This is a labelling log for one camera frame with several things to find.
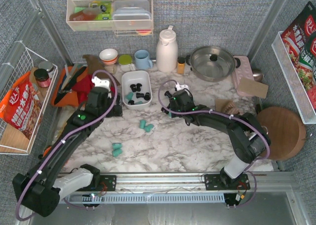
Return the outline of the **light blue mug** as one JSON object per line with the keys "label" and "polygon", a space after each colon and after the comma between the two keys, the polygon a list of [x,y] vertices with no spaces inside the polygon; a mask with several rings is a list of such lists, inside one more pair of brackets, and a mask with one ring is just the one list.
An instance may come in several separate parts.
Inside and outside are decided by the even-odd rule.
{"label": "light blue mug", "polygon": [[134,54],[135,67],[137,70],[148,70],[153,67],[149,52],[146,50],[138,50]]}

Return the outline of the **orange striped white bowl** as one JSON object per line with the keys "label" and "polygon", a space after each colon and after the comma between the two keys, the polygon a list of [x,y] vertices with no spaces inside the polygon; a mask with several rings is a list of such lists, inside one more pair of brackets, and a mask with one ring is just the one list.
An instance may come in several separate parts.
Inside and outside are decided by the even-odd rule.
{"label": "orange striped white bowl", "polygon": [[118,52],[113,48],[107,48],[99,53],[99,58],[105,65],[115,64],[118,60]]}

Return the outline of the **steel pot with lid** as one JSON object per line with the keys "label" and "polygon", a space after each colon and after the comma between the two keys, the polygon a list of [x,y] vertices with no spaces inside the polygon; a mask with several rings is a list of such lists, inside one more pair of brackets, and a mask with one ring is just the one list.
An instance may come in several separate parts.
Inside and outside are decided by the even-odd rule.
{"label": "steel pot with lid", "polygon": [[186,56],[186,63],[196,77],[207,82],[220,82],[240,67],[241,61],[225,49],[204,46]]}

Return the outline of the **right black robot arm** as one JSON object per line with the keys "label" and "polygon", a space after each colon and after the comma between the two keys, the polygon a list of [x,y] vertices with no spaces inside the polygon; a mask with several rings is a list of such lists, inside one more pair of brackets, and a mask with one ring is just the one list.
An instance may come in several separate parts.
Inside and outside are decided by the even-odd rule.
{"label": "right black robot arm", "polygon": [[229,136],[235,155],[220,171],[225,185],[236,180],[262,153],[270,151],[271,140],[253,114],[233,116],[195,105],[188,90],[173,94],[166,91],[164,95],[169,99],[171,117],[183,118],[188,126],[209,127]]}

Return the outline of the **steel lid jar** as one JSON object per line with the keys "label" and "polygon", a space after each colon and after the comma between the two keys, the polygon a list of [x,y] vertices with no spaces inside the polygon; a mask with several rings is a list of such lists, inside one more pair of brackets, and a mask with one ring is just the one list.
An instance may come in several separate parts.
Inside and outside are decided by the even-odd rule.
{"label": "steel lid jar", "polygon": [[54,65],[50,61],[41,61],[38,65],[39,69],[44,69],[48,73],[51,73],[54,71]]}

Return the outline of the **clear wall shelf bin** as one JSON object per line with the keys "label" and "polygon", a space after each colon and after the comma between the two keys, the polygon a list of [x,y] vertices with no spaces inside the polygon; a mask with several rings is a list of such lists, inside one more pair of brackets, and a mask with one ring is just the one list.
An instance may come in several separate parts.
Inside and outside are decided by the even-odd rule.
{"label": "clear wall shelf bin", "polygon": [[154,29],[153,0],[67,0],[66,23],[75,32],[138,35]]}

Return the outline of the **green label bottle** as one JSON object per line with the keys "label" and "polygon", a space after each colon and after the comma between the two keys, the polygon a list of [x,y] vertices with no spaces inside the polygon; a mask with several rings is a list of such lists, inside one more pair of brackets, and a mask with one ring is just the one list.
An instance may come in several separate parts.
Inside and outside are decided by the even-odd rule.
{"label": "green label bottle", "polygon": [[98,14],[94,20],[100,21],[100,20],[112,20],[112,3],[109,1],[93,1],[89,3],[90,8],[95,8],[101,6],[102,12]]}

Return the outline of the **red cloth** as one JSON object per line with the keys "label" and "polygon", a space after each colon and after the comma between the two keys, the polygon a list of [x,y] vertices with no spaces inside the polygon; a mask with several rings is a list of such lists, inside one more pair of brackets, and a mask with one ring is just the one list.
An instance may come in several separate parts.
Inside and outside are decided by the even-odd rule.
{"label": "red cloth", "polygon": [[94,86],[92,75],[87,75],[72,87],[72,90],[77,94],[79,104],[87,100],[88,94]]}

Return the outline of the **yellow spice jar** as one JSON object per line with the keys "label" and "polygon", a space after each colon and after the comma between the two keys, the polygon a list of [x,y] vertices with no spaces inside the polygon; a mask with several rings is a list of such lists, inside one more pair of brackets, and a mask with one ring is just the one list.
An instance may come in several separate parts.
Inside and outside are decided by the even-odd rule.
{"label": "yellow spice jar", "polygon": [[184,71],[185,71],[185,62],[186,59],[184,57],[179,57],[177,59],[178,63],[177,63],[177,74],[183,75]]}

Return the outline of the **white storage basket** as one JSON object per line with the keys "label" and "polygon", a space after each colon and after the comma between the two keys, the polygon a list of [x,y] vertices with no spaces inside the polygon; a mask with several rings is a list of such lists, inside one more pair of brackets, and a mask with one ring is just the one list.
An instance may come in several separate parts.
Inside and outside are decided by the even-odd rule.
{"label": "white storage basket", "polygon": [[121,77],[122,100],[130,110],[143,110],[153,98],[150,76],[146,71],[130,71]]}

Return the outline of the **glass spice jar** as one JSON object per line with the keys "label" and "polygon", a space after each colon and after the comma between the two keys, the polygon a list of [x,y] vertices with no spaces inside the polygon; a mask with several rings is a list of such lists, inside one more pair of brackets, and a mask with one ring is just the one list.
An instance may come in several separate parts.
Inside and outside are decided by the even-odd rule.
{"label": "glass spice jar", "polygon": [[114,75],[117,72],[117,65],[116,64],[106,65],[105,70]]}

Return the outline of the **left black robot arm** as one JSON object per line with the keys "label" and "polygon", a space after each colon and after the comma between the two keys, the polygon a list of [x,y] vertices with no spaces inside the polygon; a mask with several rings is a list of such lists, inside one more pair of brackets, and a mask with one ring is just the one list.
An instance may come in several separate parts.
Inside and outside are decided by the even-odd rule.
{"label": "left black robot arm", "polygon": [[81,188],[98,188],[100,170],[84,164],[75,172],[58,179],[57,176],[70,156],[110,114],[117,103],[118,93],[104,87],[93,87],[84,110],[77,109],[67,120],[66,126],[41,161],[23,175],[18,173],[12,181],[17,198],[16,218],[23,205],[42,217],[49,216],[60,200]]}

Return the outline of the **orange tray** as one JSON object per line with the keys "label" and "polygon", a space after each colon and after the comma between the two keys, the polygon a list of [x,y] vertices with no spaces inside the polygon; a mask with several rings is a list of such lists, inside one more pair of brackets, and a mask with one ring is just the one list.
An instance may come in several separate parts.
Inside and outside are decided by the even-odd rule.
{"label": "orange tray", "polygon": [[64,68],[52,95],[51,105],[55,107],[78,107],[87,100],[93,87],[91,75],[88,74],[87,66],[76,68],[66,86],[62,87],[66,77],[66,69]]}

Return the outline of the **brown cloth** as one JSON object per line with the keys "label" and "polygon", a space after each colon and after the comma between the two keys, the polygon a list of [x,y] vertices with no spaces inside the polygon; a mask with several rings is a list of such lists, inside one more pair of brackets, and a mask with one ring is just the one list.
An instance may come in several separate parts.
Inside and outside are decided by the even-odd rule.
{"label": "brown cloth", "polygon": [[[89,75],[93,75],[93,73],[98,70],[105,70],[105,65],[99,60],[96,55],[84,54],[82,58],[85,59],[87,62]],[[96,76],[99,79],[110,79],[109,75],[104,72],[97,73]]]}

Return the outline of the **pink tray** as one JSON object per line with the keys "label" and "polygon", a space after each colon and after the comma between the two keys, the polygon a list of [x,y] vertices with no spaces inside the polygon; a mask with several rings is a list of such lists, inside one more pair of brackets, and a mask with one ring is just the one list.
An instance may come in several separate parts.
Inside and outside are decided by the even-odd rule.
{"label": "pink tray", "polygon": [[252,97],[252,95],[249,95],[237,89],[242,77],[250,79],[250,80],[254,80],[249,59],[247,56],[240,56],[240,55],[235,55],[234,58],[237,62],[237,68],[235,68],[235,70],[232,73],[232,82],[233,82],[234,88],[236,89],[237,94],[240,97]]}

